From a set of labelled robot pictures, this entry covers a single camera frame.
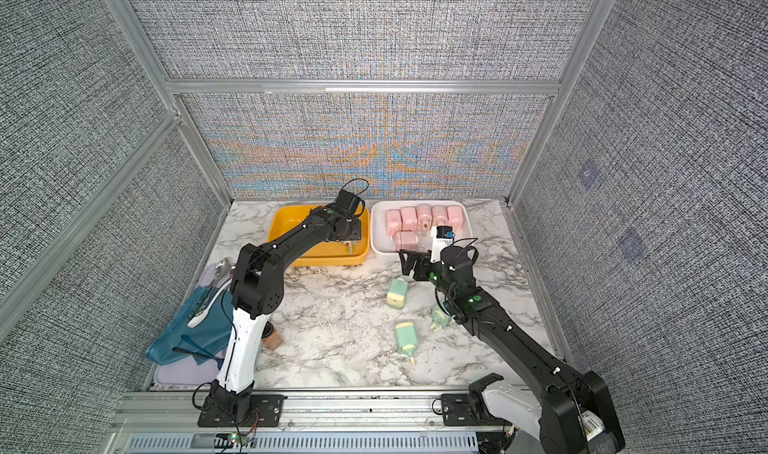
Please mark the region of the yellow plastic storage box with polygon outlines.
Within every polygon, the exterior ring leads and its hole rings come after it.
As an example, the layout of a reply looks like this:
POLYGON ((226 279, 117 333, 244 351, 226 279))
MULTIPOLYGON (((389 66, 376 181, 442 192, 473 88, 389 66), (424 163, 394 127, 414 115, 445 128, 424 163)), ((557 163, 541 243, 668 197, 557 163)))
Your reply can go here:
MULTIPOLYGON (((303 234, 303 225, 310 225, 306 218, 311 211, 321 208, 318 204, 288 205, 278 209, 272 221, 267 243, 269 245, 279 245, 279 240, 286 238, 289 246, 293 241, 302 240, 307 237, 303 234)), ((362 264, 369 252, 370 238, 368 230, 370 227, 370 210, 365 208, 359 217, 362 223, 362 239, 353 243, 353 253, 349 255, 345 249, 344 242, 327 241, 322 238, 321 241, 313 245, 292 264, 293 267, 301 266, 350 266, 362 264)))

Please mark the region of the white plastic storage box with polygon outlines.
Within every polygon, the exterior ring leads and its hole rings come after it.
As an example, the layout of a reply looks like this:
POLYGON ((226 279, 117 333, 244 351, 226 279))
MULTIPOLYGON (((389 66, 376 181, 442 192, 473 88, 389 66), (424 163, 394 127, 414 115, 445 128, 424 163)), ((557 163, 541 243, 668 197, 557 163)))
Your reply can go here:
MULTIPOLYGON (((371 224, 369 227, 370 245, 374 253, 382 260, 396 260, 398 258, 398 252, 395 250, 394 240, 390 239, 386 233, 385 224, 385 212, 390 209, 399 209, 403 206, 413 206, 416 208, 419 204, 429 204, 431 207, 435 205, 444 205, 446 207, 450 205, 459 205, 464 210, 465 223, 461 230, 454 231, 454 239, 459 241, 461 239, 474 238, 471 223, 468 217, 468 213, 463 204, 456 201, 443 201, 443 200, 394 200, 394 201, 380 201, 377 202, 371 209, 371 224)), ((432 239, 429 231, 419 230, 415 231, 419 236, 418 252, 427 252, 431 249, 432 239)))

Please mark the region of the pink pencil sharpener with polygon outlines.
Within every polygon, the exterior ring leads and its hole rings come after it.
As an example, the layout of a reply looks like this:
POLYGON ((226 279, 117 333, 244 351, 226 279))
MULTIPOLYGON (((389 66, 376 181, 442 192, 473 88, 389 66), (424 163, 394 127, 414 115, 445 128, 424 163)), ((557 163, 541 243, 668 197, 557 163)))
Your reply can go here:
POLYGON ((464 210, 459 205, 450 205, 447 207, 448 222, 454 231, 461 230, 465 223, 464 210))

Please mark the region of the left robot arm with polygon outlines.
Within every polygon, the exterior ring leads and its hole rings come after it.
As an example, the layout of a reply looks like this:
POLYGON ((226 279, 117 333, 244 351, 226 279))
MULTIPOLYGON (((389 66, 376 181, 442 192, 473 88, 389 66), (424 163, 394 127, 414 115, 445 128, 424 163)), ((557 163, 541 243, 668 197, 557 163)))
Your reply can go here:
POLYGON ((365 202, 334 201, 309 211, 307 217, 276 239, 241 248, 229 284, 233 315, 225 359, 213 383, 232 395, 253 387, 261 337, 285 294, 285 271, 318 244, 350 241, 359 229, 365 202))

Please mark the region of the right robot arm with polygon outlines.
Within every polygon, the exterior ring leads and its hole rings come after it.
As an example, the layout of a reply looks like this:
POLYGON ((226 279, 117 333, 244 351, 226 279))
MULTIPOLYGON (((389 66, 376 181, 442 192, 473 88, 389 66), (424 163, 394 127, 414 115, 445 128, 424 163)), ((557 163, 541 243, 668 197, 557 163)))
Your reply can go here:
POLYGON ((538 437, 547 453, 619 453, 625 447, 610 391, 592 371, 580 373, 523 331, 474 276, 475 247, 449 245, 440 258, 402 251, 402 272, 428 281, 446 313, 491 347, 525 383, 526 391, 488 375, 471 384, 473 415, 498 418, 538 437))

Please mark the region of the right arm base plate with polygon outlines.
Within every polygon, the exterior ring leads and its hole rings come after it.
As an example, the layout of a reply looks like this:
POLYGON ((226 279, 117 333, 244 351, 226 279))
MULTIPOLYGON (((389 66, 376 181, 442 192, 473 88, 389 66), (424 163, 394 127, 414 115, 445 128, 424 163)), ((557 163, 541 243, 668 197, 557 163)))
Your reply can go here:
POLYGON ((443 394, 439 412, 449 427, 503 426, 503 419, 493 416, 476 394, 443 394))

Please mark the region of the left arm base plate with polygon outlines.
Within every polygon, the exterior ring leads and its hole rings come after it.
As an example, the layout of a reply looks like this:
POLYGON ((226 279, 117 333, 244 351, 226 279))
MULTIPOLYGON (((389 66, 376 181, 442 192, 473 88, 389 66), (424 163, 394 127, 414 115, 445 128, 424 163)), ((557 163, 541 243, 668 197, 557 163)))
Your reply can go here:
POLYGON ((244 398, 229 401, 216 401, 207 396, 200 411, 197 426, 213 427, 277 427, 283 411, 285 397, 283 395, 251 395, 250 400, 244 398))

